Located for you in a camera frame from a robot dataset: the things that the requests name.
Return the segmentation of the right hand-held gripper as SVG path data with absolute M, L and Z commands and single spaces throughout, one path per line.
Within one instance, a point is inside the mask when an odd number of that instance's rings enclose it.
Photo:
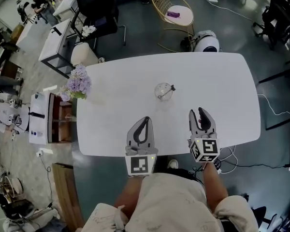
M 191 137 L 188 140 L 190 152 L 196 162 L 214 162 L 220 155 L 219 139 L 216 134 L 216 123 L 212 116 L 203 108 L 198 108 L 201 129 L 205 135 L 201 135 L 198 120 L 191 109 L 189 112 L 189 130 Z

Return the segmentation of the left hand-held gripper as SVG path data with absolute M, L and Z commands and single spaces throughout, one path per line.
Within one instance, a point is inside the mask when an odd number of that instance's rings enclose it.
M 141 140 L 142 131 L 145 131 L 145 137 Z M 158 150 L 152 146 L 154 146 L 153 125 L 151 118 L 146 116 L 138 120 L 127 133 L 125 161 L 129 177 L 148 176 L 153 173 Z

